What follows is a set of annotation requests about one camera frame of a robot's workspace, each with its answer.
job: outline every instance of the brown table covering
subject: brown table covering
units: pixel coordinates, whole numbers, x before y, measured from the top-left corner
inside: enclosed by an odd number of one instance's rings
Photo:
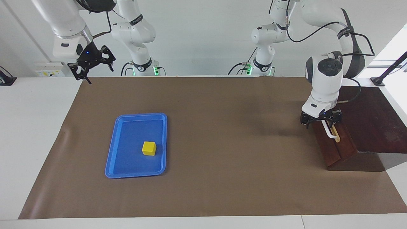
[[[304,78],[91,78],[20,219],[404,213],[386,172],[327,171]],[[115,119],[168,116],[161,176],[109,179]]]

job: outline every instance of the wall outlet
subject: wall outlet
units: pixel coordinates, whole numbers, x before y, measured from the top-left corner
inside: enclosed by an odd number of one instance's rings
[[[69,67],[64,62],[35,63],[38,77],[72,77]]]

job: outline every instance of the white table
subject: white table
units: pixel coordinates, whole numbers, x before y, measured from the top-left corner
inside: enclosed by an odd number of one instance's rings
[[[19,78],[0,87],[0,228],[407,228],[407,214],[17,220],[80,84],[74,78]],[[407,123],[406,112],[382,91]],[[407,203],[407,163],[387,172]]]

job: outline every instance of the yellow block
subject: yellow block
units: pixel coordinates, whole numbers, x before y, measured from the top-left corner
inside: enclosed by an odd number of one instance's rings
[[[143,154],[146,156],[155,156],[155,150],[157,149],[157,145],[155,142],[145,141],[143,144]]]

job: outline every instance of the blue tray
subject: blue tray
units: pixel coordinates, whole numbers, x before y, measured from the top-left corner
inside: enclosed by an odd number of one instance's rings
[[[155,156],[141,151],[145,141],[157,145]],[[114,124],[105,175],[108,178],[156,176],[165,170],[167,116],[156,114],[121,115]]]

